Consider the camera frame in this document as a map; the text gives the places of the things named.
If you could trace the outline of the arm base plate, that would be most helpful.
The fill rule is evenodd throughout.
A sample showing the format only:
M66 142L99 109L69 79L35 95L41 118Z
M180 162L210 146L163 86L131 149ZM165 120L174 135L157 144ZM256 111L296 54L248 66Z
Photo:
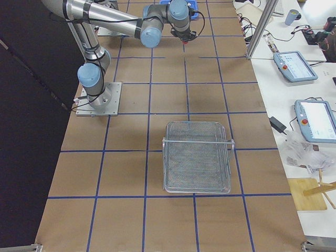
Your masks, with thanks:
M80 96L84 98L78 100L76 116L117 116L121 90L121 82L106 82L104 92L97 99L90 97L88 100L87 93L82 88Z
M123 36L122 33L114 31L114 30L108 30L104 27L99 27L98 28L98 36L100 37L118 37L118 36Z

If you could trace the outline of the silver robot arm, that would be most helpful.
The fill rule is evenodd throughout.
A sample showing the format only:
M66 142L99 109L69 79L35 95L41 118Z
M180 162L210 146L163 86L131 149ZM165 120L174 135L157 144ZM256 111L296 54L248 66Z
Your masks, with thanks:
M115 1L43 1L43 4L68 23L85 59L77 71L84 93L75 100L77 106L72 109L78 116L116 116L119 109L122 84L104 79L111 56L99 44L95 27L139 39L146 48L159 44L165 24L171 25L171 34L183 43L197 37L190 29L195 10L186 1L148 5L142 17L118 10Z

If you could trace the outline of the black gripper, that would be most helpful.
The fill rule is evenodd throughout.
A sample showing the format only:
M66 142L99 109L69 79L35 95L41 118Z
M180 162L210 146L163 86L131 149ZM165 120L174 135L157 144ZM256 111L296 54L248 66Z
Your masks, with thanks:
M190 31L189 28L185 31L177 31L175 28L171 28L171 34L180 40L194 40L196 38L196 32Z

